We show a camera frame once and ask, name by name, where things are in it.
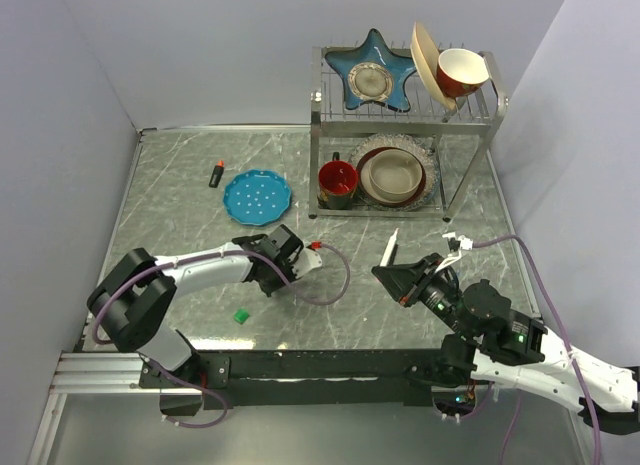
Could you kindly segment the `white pink-tipped marker pen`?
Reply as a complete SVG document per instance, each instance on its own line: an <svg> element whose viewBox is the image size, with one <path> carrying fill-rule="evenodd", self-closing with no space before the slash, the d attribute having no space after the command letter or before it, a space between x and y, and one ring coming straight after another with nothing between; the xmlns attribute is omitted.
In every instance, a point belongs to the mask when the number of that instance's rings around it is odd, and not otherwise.
<svg viewBox="0 0 640 465"><path fill-rule="evenodd" d="M398 232L399 232L399 229L396 228L392 233L392 235L389 237L386 247L384 249L384 252L382 254L380 266L387 266L390 264L391 258L394 254L394 250L396 249Z"/></svg>

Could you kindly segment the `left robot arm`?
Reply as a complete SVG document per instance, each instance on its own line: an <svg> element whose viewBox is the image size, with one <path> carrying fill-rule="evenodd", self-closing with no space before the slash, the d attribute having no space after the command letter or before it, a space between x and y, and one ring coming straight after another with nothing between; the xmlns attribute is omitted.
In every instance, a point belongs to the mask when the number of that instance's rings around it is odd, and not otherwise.
<svg viewBox="0 0 640 465"><path fill-rule="evenodd" d="M136 248L96 287L87 308L118 351L155 361L172 384L184 387L197 378L199 363L188 340L164 322L173 301L231 283L255 282L271 295L321 266L316 251L284 225L185 255Z"/></svg>

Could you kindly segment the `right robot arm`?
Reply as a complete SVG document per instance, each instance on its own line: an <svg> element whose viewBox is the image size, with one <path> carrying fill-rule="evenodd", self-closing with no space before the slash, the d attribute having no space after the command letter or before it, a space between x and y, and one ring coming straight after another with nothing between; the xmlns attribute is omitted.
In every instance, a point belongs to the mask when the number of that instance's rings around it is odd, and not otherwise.
<svg viewBox="0 0 640 465"><path fill-rule="evenodd" d="M434 359L413 366L419 379L447 388L492 382L560 404L605 433L638 432L638 368L567 349L541 320L513 309L488 280L460 288L442 260L433 253L413 264L372 269L401 307L422 304L451 331Z"/></svg>

